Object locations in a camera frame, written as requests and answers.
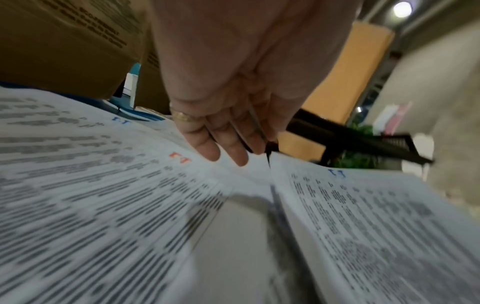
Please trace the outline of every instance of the wall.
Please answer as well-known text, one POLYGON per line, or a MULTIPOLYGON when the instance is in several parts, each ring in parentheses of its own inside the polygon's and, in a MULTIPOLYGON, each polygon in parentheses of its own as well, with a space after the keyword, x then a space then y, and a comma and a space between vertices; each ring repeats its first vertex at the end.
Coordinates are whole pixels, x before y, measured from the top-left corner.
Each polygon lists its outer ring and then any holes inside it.
MULTIPOLYGON (((323 118, 345 123, 394 37, 386 28, 355 22, 329 76, 309 96, 303 108, 323 118)), ((280 151, 303 159, 320 159, 324 146, 282 133, 280 151)))
POLYGON ((479 16, 480 2, 464 0, 409 37, 365 122, 372 123, 388 104, 412 101, 397 131, 430 133, 480 60, 479 16))

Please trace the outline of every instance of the brown cardboard box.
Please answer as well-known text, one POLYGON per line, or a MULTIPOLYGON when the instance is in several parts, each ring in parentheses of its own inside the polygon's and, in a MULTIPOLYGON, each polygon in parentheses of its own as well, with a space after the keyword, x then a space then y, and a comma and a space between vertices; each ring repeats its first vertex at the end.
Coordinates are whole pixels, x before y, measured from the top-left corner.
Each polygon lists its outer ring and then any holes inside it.
POLYGON ((159 59, 151 33, 147 34, 140 64, 135 106, 149 108, 162 114, 170 114, 169 97, 160 75, 159 59))
POLYGON ((140 60, 144 0, 0 0, 0 81, 109 98, 140 60))

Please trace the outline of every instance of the white paper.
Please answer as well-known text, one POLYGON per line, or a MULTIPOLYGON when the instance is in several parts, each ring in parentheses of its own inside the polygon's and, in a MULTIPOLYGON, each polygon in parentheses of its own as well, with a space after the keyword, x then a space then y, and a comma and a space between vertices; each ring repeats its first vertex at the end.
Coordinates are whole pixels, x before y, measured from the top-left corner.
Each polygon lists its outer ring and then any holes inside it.
POLYGON ((280 154, 272 178, 328 303, 478 303, 480 229, 413 176, 280 154))
POLYGON ((0 88, 2 304, 263 302, 270 184, 159 134, 0 88))

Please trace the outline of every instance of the gold ring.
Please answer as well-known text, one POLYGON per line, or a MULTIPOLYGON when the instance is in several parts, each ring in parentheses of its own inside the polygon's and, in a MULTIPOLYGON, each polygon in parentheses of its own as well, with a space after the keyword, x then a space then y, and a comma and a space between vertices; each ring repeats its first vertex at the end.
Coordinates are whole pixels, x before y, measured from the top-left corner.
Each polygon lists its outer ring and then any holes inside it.
POLYGON ((176 111, 172 108, 170 108, 170 112, 171 112, 171 117, 174 120, 178 120, 178 121, 195 122, 201 119, 201 117, 195 117, 189 114, 185 114, 184 112, 176 111))

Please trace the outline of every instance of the hand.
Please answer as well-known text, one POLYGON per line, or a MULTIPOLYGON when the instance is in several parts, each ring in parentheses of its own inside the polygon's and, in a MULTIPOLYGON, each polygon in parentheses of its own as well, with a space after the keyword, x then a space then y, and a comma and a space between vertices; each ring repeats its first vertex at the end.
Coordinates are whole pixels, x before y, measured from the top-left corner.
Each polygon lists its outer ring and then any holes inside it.
POLYGON ((152 0, 154 40, 175 120, 216 161, 265 151, 332 69, 360 0, 152 0))

